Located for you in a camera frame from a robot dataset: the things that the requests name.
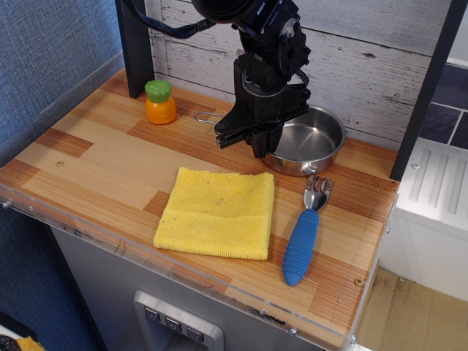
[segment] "blue rubber grip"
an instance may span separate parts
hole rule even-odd
[[[295,224],[283,262],[284,281],[291,287],[299,283],[307,272],[318,227],[319,215],[311,208],[305,210]]]

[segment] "yellow towel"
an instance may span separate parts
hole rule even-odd
[[[154,246],[195,254],[266,260],[273,175],[178,171]]]

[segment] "button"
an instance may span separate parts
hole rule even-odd
[[[149,309],[148,307],[145,307],[145,314],[150,320],[155,322],[159,322],[161,320],[161,318],[159,318],[159,313]]]
[[[169,317],[166,317],[166,325],[173,331],[182,331],[181,324],[176,320],[172,320]]]
[[[195,341],[203,342],[203,334],[201,334],[201,332],[199,332],[199,331],[196,331],[195,329],[192,329],[192,328],[188,327],[187,328],[187,335],[191,339],[194,339]]]

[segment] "dark tile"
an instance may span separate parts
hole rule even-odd
[[[468,113],[464,112],[450,143],[459,148],[468,149]]]
[[[468,69],[446,64],[432,102],[468,110]]]
[[[430,104],[419,136],[446,144],[453,133],[459,116],[459,110]]]

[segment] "yellow object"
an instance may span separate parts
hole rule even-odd
[[[195,254],[266,260],[273,175],[212,173],[181,167],[154,246]]]
[[[164,102],[151,102],[150,99],[146,99],[145,111],[148,121],[154,124],[167,124],[177,117],[176,102],[173,97],[169,97]]]
[[[36,343],[30,336],[27,338],[17,339],[16,342],[21,348],[21,351],[45,351],[45,349]]]
[[[148,99],[145,103],[146,118],[154,124],[167,124],[177,117],[176,101],[170,95],[173,86],[166,80],[150,80],[145,84]]]

